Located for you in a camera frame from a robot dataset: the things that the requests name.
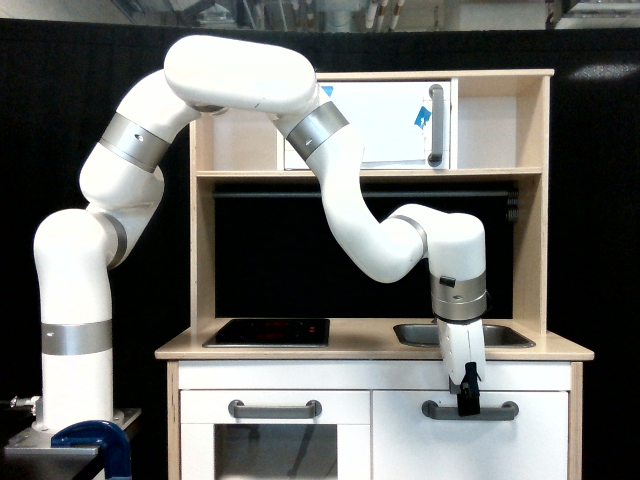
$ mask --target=ceiling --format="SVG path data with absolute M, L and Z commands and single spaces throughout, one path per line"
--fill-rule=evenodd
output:
M 640 0 L 3 0 L 0 17 L 315 32 L 542 30 L 638 27 Z

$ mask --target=microwave handle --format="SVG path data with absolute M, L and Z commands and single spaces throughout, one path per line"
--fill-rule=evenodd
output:
M 322 405 L 310 400 L 303 406 L 247 406 L 241 400 L 229 403 L 229 414 L 233 418 L 260 418 L 268 420 L 301 420 L 316 418 L 322 413 Z
M 479 422 L 508 422 L 514 420 L 519 413 L 515 402 L 505 402 L 502 407 L 481 408 L 477 415 L 461 417 L 456 407 L 440 407 L 433 400 L 422 404 L 422 413 L 433 420 L 475 420 Z
M 431 121 L 431 153 L 427 162 L 431 167 L 437 167 L 442 163 L 444 154 L 444 90 L 440 85 L 432 85 L 429 96 L 433 99 L 433 113 Z

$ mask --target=metal sink basin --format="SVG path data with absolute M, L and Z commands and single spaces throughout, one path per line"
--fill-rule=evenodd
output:
M 429 324 L 403 324 L 393 327 L 400 343 L 413 347 L 439 347 L 438 325 Z M 524 335 L 519 334 L 510 327 L 502 325 L 483 325 L 484 344 L 486 347 L 503 348 L 529 348 L 534 347 L 535 342 Z

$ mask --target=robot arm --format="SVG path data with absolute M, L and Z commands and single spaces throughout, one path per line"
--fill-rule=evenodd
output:
M 363 142 L 318 88 L 301 55 L 194 36 L 171 48 L 165 74 L 175 94 L 196 108 L 266 112 L 317 176 L 334 237 L 371 278 L 395 282 L 429 257 L 432 305 L 451 390 L 458 393 L 461 415 L 478 413 L 477 381 L 485 376 L 480 317 L 487 306 L 482 223 L 421 205 L 405 205 L 378 223 L 360 191 Z
M 127 94 L 85 162 L 80 185 L 86 210 L 53 214 L 36 234 L 44 425 L 56 431 L 111 418 L 107 269 L 129 255 L 155 212 L 163 191 L 157 165 L 176 134 L 202 112 L 224 108 L 267 113 L 318 177 L 331 231 L 367 275 L 394 282 L 429 257 L 451 382 L 462 385 L 463 395 L 465 382 L 475 382 L 477 390 L 477 377 L 484 377 L 479 320 L 486 306 L 480 221 L 405 205 L 378 223 L 360 192 L 362 140 L 295 52 L 192 36 L 169 50 L 164 67 Z

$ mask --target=black induction cooktop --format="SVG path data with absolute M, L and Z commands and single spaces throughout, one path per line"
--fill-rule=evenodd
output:
M 203 347 L 326 347 L 327 318 L 234 318 Z

